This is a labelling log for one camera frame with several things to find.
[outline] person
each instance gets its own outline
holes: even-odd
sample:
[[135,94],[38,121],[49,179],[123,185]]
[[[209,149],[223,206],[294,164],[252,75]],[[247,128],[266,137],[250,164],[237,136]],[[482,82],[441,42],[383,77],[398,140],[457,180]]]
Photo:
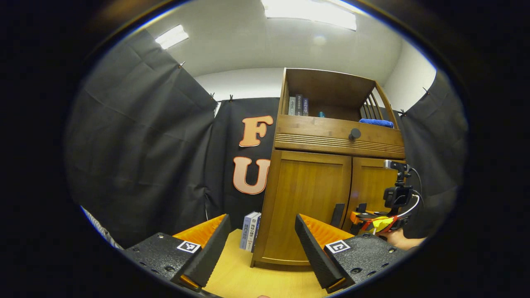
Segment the person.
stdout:
[[403,228],[397,229],[392,232],[380,232],[377,235],[383,236],[386,238],[386,241],[393,246],[403,249],[403,250],[410,250],[412,248],[416,248],[419,246],[427,237],[425,238],[419,238],[419,239],[409,239],[405,237],[403,233]]

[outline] white cable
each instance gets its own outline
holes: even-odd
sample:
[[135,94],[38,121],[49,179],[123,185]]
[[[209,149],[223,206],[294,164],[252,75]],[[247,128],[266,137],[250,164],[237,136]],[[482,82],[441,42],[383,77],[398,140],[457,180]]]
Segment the white cable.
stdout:
[[403,212],[402,214],[398,215],[398,217],[401,217],[401,216],[407,214],[408,212],[410,212],[410,210],[414,209],[418,205],[418,203],[420,202],[420,196],[418,196],[418,195],[412,195],[412,196],[413,197],[418,197],[418,199],[416,200],[416,204],[414,204],[414,206],[412,206],[412,208],[410,208],[409,210],[407,210],[407,211]]
[[414,189],[412,191],[415,192],[420,197],[421,203],[425,207],[425,201],[423,200],[423,197],[421,197],[421,194],[419,192],[415,191]]

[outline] ceiling light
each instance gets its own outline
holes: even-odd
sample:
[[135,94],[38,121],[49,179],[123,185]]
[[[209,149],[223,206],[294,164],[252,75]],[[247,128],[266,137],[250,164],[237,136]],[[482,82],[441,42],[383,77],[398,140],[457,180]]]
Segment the ceiling light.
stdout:
[[355,15],[336,5],[312,0],[261,0],[267,18],[302,19],[355,31]]
[[366,16],[369,16],[365,11],[362,11],[358,8],[356,8],[355,6],[351,5],[351,4],[348,4],[342,0],[326,0],[327,2],[330,2],[330,3],[333,3],[335,5],[338,5],[340,7],[343,7],[351,12],[355,12],[356,14],[361,14],[361,15],[366,15]]
[[163,49],[167,49],[170,46],[174,46],[177,43],[188,39],[188,37],[188,34],[184,32],[184,27],[182,27],[182,25],[178,25],[170,29],[168,32],[160,35],[160,37],[155,39],[155,41],[158,42]]

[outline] cabinet door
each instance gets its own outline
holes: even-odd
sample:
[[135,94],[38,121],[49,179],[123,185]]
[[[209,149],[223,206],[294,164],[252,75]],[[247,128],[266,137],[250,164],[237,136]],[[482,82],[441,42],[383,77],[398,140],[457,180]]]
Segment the cabinet door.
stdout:
[[349,156],[272,151],[252,263],[309,265],[295,232],[296,214],[330,223],[335,205],[347,203],[350,183]]
[[394,186],[397,178],[398,172],[396,170],[384,168],[384,159],[354,157],[350,201],[342,229],[350,232],[350,214],[359,204],[366,203],[366,209],[370,211],[389,212],[390,208],[385,207],[385,200],[383,199],[384,191],[386,188]]

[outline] black curtain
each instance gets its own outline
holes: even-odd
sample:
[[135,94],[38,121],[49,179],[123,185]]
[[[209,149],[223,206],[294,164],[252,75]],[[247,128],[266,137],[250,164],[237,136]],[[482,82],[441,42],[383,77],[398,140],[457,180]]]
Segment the black curtain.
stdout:
[[[249,195],[237,190],[233,184],[234,158],[243,156],[252,163],[247,168],[246,183],[256,184],[258,166],[256,160],[271,158],[276,118],[280,98],[253,98],[221,101],[215,118],[208,146],[205,181],[208,187],[208,215],[230,214],[232,230],[241,229],[245,215],[261,212],[265,190]],[[257,137],[260,144],[255,147],[240,147],[245,118],[271,116],[272,125],[267,125],[264,137]]]
[[206,220],[216,102],[146,31],[84,80],[65,133],[73,199],[124,248]]
[[[405,144],[407,163],[421,177],[420,203],[403,229],[407,238],[424,238],[434,233],[454,207],[463,184],[467,157],[467,119],[460,98],[447,76],[438,71],[426,94],[397,118]],[[420,191],[412,173],[408,184]]]

